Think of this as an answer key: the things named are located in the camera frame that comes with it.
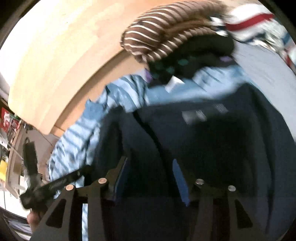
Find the round metal bolt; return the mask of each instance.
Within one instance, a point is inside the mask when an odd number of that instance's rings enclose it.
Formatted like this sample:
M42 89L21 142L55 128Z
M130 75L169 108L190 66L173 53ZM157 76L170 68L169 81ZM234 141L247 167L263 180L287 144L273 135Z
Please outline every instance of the round metal bolt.
M233 185L228 186L228 190L231 192L235 192L236 188Z
M196 179L195 183L198 185L203 185L205 181L203 179Z
M103 177L103 178L100 178L98 182L99 184L104 184L107 182L107 179Z
M71 190L73 190L73 188L74 188L74 186L72 184L69 184L66 186L67 191L71 191Z

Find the person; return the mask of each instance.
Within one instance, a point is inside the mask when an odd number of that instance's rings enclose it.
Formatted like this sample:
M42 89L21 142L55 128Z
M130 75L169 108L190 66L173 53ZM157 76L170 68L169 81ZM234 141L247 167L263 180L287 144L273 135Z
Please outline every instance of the person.
M31 211L27 216L27 222L31 227L32 233L35 232L38 224L40 223L41 219L43 218L44 213L43 212L36 212Z

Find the white label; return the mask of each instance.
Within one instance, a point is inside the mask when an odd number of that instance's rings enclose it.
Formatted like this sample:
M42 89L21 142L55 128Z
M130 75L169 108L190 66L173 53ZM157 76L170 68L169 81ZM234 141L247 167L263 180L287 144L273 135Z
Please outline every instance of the white label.
M170 93L172 91L172 89L179 84L184 84L184 82L182 80L180 80L179 78L177 78L176 76L172 76L170 81L168 82L168 84L165 86L165 90Z

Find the red and white fabric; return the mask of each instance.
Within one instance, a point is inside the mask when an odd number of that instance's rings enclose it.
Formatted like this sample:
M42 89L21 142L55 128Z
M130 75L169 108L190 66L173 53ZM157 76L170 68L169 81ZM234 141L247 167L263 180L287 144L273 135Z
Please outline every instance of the red and white fabric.
M263 5L245 4L228 13L224 18L225 27L234 39L245 42L263 34L263 26L274 15Z

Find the wooden surface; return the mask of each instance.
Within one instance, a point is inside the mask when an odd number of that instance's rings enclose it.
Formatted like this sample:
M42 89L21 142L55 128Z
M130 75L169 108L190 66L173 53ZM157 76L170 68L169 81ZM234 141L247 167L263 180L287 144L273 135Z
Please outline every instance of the wooden surface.
M10 109L48 134L80 88L121 51L119 40L124 29L142 12L171 2L41 0L27 13L44 13L44 19L36 19L42 21L42 27L22 56L10 88ZM73 123L74 119L66 120L70 112L66 109L57 127Z
M85 102L88 99L96 100L106 84L142 68L143 66L136 62L131 55L126 51L121 51L99 69L74 96L57 120L52 134L60 137L82 114Z

